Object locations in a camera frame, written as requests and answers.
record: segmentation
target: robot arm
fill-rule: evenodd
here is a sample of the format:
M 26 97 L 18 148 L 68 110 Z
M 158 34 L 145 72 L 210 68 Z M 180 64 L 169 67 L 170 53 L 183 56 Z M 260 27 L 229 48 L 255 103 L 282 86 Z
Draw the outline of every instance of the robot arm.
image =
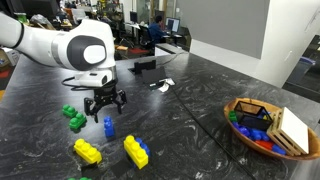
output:
M 75 76 L 86 87 L 116 79 L 114 43 L 108 24 L 84 19 L 70 32 L 32 28 L 0 13 L 0 44 L 47 66 L 82 71 Z

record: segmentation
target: yellow lego brick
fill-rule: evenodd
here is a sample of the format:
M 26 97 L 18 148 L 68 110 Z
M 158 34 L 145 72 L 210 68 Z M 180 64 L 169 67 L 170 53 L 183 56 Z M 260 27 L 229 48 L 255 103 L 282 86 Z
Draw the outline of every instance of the yellow lego brick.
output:
M 144 149 L 140 147 L 140 144 L 134 139 L 132 135 L 126 137 L 123 142 L 124 149 L 127 151 L 133 162 L 142 169 L 148 164 L 149 157 Z
M 99 163 L 102 160 L 101 153 L 84 139 L 78 139 L 73 148 L 80 157 L 90 164 Z

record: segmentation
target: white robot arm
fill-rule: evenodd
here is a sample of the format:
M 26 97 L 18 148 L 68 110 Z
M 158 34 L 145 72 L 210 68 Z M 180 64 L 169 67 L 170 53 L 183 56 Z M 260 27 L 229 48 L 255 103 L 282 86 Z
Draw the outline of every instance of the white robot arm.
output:
M 0 44 L 43 65 L 81 71 L 75 75 L 81 86 L 102 87 L 117 78 L 113 36 L 106 23 L 84 19 L 70 32 L 52 31 L 25 26 L 2 13 L 0 23 Z

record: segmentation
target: bowl of lego bricks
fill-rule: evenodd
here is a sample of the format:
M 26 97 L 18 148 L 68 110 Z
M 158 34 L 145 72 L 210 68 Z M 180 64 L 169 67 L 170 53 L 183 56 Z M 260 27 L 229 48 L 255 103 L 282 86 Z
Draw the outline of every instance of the bowl of lego bricks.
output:
M 250 148 L 276 158 L 320 157 L 317 134 L 288 108 L 250 98 L 236 98 L 224 107 L 234 134 Z

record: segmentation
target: wooden bowl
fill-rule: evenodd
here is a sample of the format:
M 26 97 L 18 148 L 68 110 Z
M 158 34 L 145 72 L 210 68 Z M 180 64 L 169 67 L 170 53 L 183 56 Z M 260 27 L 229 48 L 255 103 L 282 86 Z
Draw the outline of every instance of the wooden bowl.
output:
M 234 110 L 236 104 L 238 101 L 248 102 L 252 104 L 257 104 L 260 106 L 264 106 L 267 111 L 274 112 L 281 108 L 274 106 L 272 104 L 259 101 L 256 99 L 249 99 L 249 98 L 236 98 L 235 100 L 229 102 L 227 105 L 224 106 L 224 116 L 226 117 L 228 124 L 231 126 L 231 129 L 236 134 L 236 136 L 244 142 L 249 147 L 253 148 L 254 150 L 263 153 L 268 156 L 277 157 L 277 158 L 285 158 L 290 160 L 312 160 L 320 157 L 320 140 L 317 136 L 317 134 L 310 128 L 308 128 L 308 136 L 309 136 L 309 154 L 302 154 L 299 156 L 287 156 L 287 155 L 281 155 L 275 152 L 272 152 L 258 144 L 256 144 L 254 141 L 250 140 L 246 136 L 242 135 L 231 123 L 229 120 L 229 112 Z

